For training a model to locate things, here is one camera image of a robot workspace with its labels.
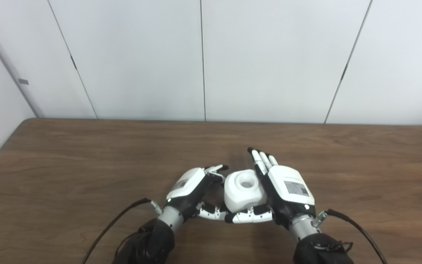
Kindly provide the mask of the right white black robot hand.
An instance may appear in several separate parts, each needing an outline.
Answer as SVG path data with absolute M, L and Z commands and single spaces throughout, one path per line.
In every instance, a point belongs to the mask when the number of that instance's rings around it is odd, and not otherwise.
M 279 165 L 274 156 L 258 149 L 247 150 L 254 169 L 233 172 L 224 183 L 224 204 L 230 214 L 226 223 L 275 224 L 305 237 L 319 232 L 312 225 L 317 217 L 315 199 L 300 173 Z

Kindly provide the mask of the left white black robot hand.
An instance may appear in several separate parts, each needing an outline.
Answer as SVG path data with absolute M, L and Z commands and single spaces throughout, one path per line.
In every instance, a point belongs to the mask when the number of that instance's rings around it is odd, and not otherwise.
M 225 183 L 226 178 L 220 173 L 229 167 L 224 164 L 211 167 L 197 167 L 185 172 L 166 196 L 166 207 L 174 208 L 187 221 L 201 216 L 211 220 L 224 220 L 230 214 L 226 207 L 206 205 L 202 199 L 213 184 Z

